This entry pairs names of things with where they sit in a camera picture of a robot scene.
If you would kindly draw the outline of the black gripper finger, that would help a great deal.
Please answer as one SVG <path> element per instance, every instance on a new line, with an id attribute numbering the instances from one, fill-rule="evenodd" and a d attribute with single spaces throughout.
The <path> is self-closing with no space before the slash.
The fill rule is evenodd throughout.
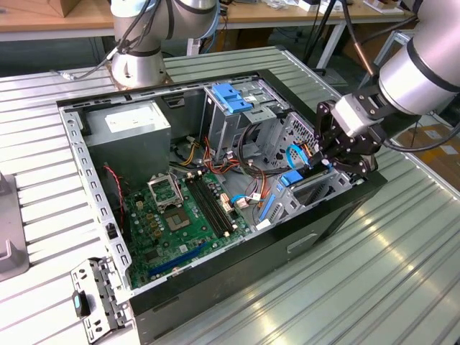
<path id="1" fill-rule="evenodd" d="M 346 153 L 345 155 L 335 156 L 330 162 L 338 171 L 362 177 L 366 177 L 378 169 L 378 163 L 374 155 Z"/>
<path id="2" fill-rule="evenodd" d="M 334 151 L 336 130 L 334 117 L 331 114 L 335 103 L 335 101 L 322 101 L 316 108 L 316 139 L 319 151 L 325 158 L 334 158 L 336 154 Z"/>

